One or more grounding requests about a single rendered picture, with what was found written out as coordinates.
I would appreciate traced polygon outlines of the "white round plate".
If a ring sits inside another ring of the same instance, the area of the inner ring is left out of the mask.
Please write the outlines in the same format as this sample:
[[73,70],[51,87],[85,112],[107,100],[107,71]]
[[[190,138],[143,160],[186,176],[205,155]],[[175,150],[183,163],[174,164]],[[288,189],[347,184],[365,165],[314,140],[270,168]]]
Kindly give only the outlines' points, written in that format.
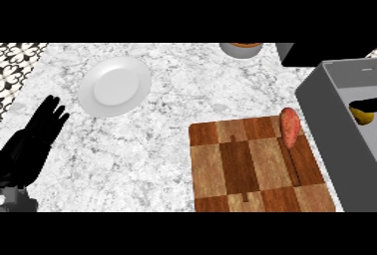
[[113,118],[131,111],[147,97],[152,76],[146,64],[131,57],[100,62],[84,76],[78,102],[96,118]]

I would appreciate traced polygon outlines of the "orange sweet potato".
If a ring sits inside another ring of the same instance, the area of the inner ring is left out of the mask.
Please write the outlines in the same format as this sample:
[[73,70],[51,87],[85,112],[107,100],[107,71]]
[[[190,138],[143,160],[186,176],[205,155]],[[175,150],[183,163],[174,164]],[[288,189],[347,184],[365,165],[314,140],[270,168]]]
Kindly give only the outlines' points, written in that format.
[[300,131],[300,119],[292,108],[283,108],[279,113],[279,131],[285,146],[292,148]]

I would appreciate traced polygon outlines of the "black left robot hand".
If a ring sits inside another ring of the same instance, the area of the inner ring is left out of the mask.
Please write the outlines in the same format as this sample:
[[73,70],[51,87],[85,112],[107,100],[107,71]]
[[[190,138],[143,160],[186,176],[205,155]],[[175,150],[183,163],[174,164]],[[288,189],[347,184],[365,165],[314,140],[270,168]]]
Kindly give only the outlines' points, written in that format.
[[69,114],[60,99],[48,96],[25,127],[0,149],[0,187],[26,187],[37,179]]

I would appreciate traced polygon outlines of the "dark appliance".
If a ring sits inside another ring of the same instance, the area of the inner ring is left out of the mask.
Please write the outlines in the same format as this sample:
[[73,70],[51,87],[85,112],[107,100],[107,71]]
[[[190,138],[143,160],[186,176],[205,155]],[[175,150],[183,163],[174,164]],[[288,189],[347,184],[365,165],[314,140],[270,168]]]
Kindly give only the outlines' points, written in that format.
[[283,67],[316,67],[322,61],[363,58],[377,49],[377,43],[276,43],[275,47]]

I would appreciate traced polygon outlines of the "grey pot with orange contents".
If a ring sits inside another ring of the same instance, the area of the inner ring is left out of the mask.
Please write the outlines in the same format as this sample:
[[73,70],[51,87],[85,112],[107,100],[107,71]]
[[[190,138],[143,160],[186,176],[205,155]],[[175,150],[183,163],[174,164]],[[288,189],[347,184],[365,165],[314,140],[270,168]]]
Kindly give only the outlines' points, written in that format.
[[218,46],[223,52],[236,59],[252,58],[261,49],[260,43],[220,43]]

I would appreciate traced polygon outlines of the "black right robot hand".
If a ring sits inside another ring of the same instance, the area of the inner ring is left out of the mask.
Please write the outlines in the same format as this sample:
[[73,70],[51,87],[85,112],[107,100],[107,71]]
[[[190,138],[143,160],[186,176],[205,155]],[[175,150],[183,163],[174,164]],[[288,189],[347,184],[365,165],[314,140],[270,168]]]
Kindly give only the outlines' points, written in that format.
[[362,111],[363,113],[375,113],[377,112],[377,98],[353,101],[348,104],[348,107]]

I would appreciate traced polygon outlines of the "grey open box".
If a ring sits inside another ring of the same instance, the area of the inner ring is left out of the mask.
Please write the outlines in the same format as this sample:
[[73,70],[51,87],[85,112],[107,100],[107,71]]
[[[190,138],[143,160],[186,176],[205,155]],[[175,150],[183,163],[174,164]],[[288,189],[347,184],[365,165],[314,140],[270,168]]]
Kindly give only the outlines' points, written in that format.
[[295,97],[343,209],[377,212],[377,115],[362,126],[348,111],[377,98],[377,58],[322,62]]

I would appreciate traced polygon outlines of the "wooden checkered cutting board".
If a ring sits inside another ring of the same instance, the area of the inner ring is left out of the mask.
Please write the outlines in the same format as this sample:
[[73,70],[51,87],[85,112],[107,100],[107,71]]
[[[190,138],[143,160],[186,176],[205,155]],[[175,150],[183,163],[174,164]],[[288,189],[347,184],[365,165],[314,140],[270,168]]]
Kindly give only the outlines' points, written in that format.
[[306,137],[283,145],[279,117],[187,127],[193,209],[208,211],[332,211]]

